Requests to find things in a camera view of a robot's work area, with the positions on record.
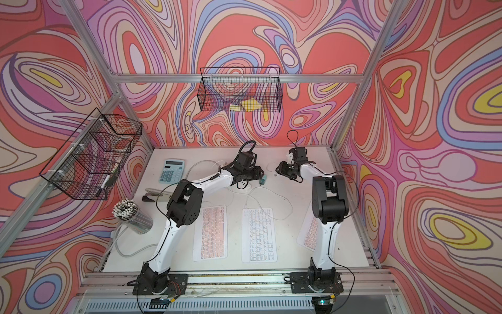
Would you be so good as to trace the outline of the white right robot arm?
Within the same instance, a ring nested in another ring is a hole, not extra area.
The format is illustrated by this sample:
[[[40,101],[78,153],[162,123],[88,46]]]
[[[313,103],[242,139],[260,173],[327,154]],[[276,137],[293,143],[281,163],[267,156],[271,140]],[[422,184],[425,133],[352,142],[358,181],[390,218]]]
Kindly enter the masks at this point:
[[[349,216],[349,197],[344,176],[339,171],[325,172],[307,157],[306,147],[289,150],[287,161],[282,161],[276,172],[291,181],[312,181],[311,213],[318,221],[316,246],[305,273],[289,275],[293,293],[311,290],[314,293],[343,292],[337,263],[332,258],[341,223]]]

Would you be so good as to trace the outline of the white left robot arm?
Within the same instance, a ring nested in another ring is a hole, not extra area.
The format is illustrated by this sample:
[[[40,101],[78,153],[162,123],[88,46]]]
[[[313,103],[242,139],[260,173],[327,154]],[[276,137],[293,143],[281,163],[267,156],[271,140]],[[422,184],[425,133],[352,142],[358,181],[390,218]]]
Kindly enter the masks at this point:
[[[176,184],[167,203],[167,222],[152,258],[142,264],[136,285],[162,294],[168,287],[171,263],[186,227],[196,222],[200,215],[203,197],[241,182],[259,181],[264,171],[256,164],[257,154],[252,150],[239,150],[226,166],[208,177],[196,181],[187,179]]]

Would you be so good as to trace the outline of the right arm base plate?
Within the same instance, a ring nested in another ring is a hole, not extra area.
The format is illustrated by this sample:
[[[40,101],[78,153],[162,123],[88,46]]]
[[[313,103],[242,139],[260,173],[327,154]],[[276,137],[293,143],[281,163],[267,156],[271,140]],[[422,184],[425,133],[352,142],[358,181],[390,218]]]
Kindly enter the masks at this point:
[[[345,291],[340,273],[328,272],[325,275],[314,276],[307,272],[292,272],[286,277],[291,291],[294,294],[334,294],[339,295]]]

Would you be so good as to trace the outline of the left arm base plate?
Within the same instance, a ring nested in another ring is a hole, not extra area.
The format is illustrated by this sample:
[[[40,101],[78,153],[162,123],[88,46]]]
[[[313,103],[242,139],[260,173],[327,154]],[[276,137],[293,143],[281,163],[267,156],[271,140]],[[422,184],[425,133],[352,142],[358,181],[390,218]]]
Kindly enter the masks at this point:
[[[186,273],[174,273],[160,276],[140,274],[137,279],[131,283],[133,295],[180,296],[186,292],[188,278],[189,276]]]

